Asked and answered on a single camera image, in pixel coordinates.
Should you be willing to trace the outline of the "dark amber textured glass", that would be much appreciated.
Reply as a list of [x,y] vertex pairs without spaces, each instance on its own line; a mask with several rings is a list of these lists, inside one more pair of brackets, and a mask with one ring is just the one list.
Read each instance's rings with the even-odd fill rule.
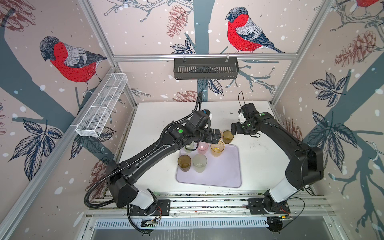
[[231,131],[224,131],[222,139],[225,144],[230,144],[234,139],[234,135],[231,133]]

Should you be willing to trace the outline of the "pink faceted glass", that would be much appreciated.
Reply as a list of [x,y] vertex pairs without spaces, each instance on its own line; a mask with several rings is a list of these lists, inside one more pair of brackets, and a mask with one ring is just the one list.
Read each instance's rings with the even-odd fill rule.
[[208,143],[199,142],[199,146],[197,148],[198,153],[204,155],[208,151],[209,146],[210,145]]

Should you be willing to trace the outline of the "yellow faceted glass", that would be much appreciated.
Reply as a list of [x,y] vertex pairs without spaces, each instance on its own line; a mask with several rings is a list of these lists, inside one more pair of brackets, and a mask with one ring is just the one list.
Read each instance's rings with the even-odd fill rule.
[[211,154],[214,157],[219,157],[225,149],[225,144],[219,141],[217,144],[211,144]]

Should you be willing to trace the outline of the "pale green short glass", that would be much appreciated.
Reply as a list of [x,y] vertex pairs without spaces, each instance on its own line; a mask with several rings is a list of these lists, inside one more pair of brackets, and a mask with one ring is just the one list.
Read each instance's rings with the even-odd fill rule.
[[185,151],[186,151],[187,153],[191,153],[192,151],[195,150],[195,143],[192,142],[191,144],[186,145],[186,146],[184,147],[184,149],[185,149]]

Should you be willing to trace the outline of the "tall pale green glass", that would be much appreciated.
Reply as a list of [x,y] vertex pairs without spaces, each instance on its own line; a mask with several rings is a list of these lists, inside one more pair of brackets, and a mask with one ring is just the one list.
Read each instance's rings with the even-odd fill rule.
[[197,154],[193,157],[192,163],[197,173],[202,173],[207,165],[207,157],[202,154]]

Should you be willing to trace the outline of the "olive amber textured glass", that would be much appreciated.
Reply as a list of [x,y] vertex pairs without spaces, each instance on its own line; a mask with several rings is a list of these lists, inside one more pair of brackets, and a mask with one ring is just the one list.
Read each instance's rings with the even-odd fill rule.
[[192,159],[188,155],[180,155],[178,158],[179,169],[183,172],[188,172],[191,168]]

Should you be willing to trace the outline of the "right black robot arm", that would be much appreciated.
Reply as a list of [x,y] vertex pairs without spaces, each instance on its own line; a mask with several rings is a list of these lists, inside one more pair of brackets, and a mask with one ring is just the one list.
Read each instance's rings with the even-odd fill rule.
[[241,106],[239,122],[231,124],[231,133],[258,138],[259,132],[267,135],[288,156],[290,162],[285,177],[264,194],[264,209],[277,212],[289,197],[324,177],[323,152],[310,147],[284,129],[268,112],[258,112],[252,103]]

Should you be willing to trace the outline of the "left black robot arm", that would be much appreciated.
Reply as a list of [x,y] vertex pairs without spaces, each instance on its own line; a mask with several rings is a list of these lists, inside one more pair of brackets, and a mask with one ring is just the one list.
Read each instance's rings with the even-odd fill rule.
[[[195,142],[217,144],[221,138],[220,130],[211,128],[211,112],[199,110],[192,112],[186,119],[171,122],[162,131],[159,139],[137,155],[121,163],[107,164],[106,175],[96,181],[86,192],[84,204],[97,209],[115,203],[118,208],[136,206],[151,215],[156,211],[158,200],[150,189],[141,189],[137,180],[163,158]],[[90,196],[102,183],[112,194],[112,200],[92,204]]]

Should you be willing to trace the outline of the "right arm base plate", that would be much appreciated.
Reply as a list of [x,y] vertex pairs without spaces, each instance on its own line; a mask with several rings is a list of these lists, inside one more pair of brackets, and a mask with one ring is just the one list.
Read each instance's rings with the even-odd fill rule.
[[270,199],[248,199],[248,209],[251,215],[290,215],[291,211],[286,201],[275,203]]

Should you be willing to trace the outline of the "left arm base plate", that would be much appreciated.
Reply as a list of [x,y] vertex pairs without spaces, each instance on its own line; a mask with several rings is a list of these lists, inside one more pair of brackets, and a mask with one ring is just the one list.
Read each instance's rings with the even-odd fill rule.
[[157,200],[146,210],[138,206],[129,205],[129,215],[131,217],[168,216],[170,214],[170,205],[170,200]]

